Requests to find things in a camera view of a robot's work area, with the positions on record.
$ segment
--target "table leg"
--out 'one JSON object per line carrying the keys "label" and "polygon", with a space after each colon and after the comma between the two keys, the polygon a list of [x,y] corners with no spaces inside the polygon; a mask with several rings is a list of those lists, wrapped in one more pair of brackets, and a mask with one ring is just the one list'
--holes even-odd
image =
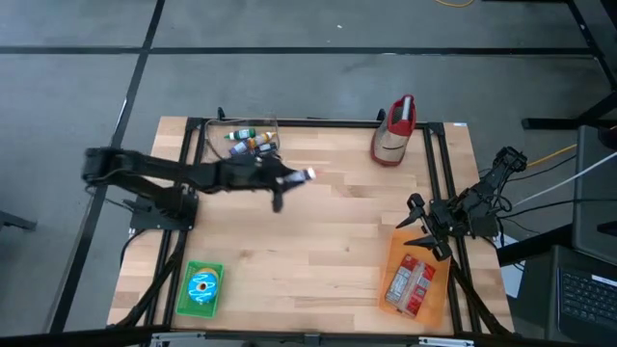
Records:
{"label": "table leg", "polygon": [[0,227],[19,227],[24,230],[34,230],[37,227],[37,223],[0,211]]}
{"label": "table leg", "polygon": [[572,247],[572,224],[530,237],[497,250],[501,267],[550,251],[553,245]]}

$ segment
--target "green box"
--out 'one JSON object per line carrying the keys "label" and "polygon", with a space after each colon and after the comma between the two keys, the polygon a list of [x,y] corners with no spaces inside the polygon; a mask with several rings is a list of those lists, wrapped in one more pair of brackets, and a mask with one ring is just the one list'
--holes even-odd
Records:
{"label": "green box", "polygon": [[[216,271],[217,275],[219,275],[219,290],[216,297],[214,297],[214,300],[206,304],[199,304],[191,300],[189,297],[189,281],[199,270],[203,268],[210,268]],[[219,303],[219,296],[221,296],[221,288],[223,288],[223,264],[206,263],[196,260],[189,261],[186,266],[186,273],[184,273],[182,288],[180,289],[180,293],[177,298],[175,313],[193,317],[214,318],[216,315],[216,306]]]}

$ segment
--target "clear plastic container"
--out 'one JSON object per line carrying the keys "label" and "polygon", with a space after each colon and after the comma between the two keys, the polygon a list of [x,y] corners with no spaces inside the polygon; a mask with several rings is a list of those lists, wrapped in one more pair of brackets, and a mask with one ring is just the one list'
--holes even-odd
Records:
{"label": "clear plastic container", "polygon": [[204,155],[204,162],[214,162],[220,159],[229,158],[229,150],[244,140],[230,140],[225,136],[231,132],[254,128],[255,135],[259,136],[266,132],[276,132],[277,135],[269,143],[277,145],[277,151],[281,149],[281,139],[279,137],[279,125],[273,116],[265,119],[242,119],[242,120],[209,120],[205,124],[205,140],[207,150]]}

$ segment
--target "white cable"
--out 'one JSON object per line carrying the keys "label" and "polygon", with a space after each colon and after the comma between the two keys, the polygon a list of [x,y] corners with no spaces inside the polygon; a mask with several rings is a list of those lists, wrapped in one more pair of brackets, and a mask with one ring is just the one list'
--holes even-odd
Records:
{"label": "white cable", "polygon": [[550,187],[550,188],[549,188],[549,189],[547,189],[547,190],[544,190],[544,191],[542,191],[542,192],[540,192],[540,193],[538,193],[538,194],[534,194],[534,195],[532,195],[531,197],[525,198],[525,199],[523,199],[523,200],[521,200],[521,201],[519,201],[519,202],[515,203],[515,204],[514,204],[514,206],[512,206],[512,208],[514,208],[514,207],[516,207],[516,206],[518,206],[518,205],[520,205],[520,204],[522,204],[522,203],[524,203],[524,202],[528,202],[528,201],[530,201],[530,200],[532,200],[532,199],[536,199],[536,198],[540,197],[541,195],[544,195],[544,194],[546,194],[546,193],[550,192],[551,190],[557,189],[557,188],[561,187],[562,185],[564,185],[564,184],[566,184],[566,183],[568,183],[568,182],[571,182],[571,181],[573,181],[573,180],[575,180],[575,179],[577,179],[577,178],[581,177],[581,176],[582,176],[582,175],[584,175],[584,174],[589,173],[590,171],[592,171],[592,170],[596,169],[596,168],[597,168],[597,167],[599,167],[601,164],[605,163],[606,161],[610,160],[612,157],[614,157],[614,156],[616,156],[616,155],[617,155],[617,152],[614,152],[614,153],[612,153],[612,154],[608,155],[607,157],[605,157],[605,159],[603,159],[603,160],[599,161],[598,163],[596,163],[596,164],[594,164],[594,165],[590,166],[589,168],[587,168],[587,169],[585,169],[585,170],[581,171],[580,173],[575,174],[574,176],[572,176],[572,177],[570,177],[570,178],[566,179],[565,181],[563,181],[563,182],[561,182],[561,183],[557,183],[557,184],[555,184],[554,186]]}

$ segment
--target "orange tray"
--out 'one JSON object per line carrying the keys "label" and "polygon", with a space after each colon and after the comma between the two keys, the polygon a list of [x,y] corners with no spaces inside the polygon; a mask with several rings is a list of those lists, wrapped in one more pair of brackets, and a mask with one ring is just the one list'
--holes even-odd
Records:
{"label": "orange tray", "polygon": [[[379,290],[379,308],[385,312],[414,319],[419,323],[437,329],[442,325],[443,320],[443,306],[445,305],[445,298],[447,295],[450,258],[444,261],[437,261],[431,251],[422,247],[404,245],[407,241],[415,240],[423,236],[425,236],[425,234],[420,227],[406,227],[404,229],[395,229],[392,232],[388,263],[386,268],[382,269],[382,284]],[[394,275],[401,264],[401,260],[403,260],[406,254],[435,268],[435,276],[431,281],[431,286],[426,292],[424,301],[415,318],[396,310],[395,306],[386,301],[386,292],[388,292],[389,285],[392,283]]]}

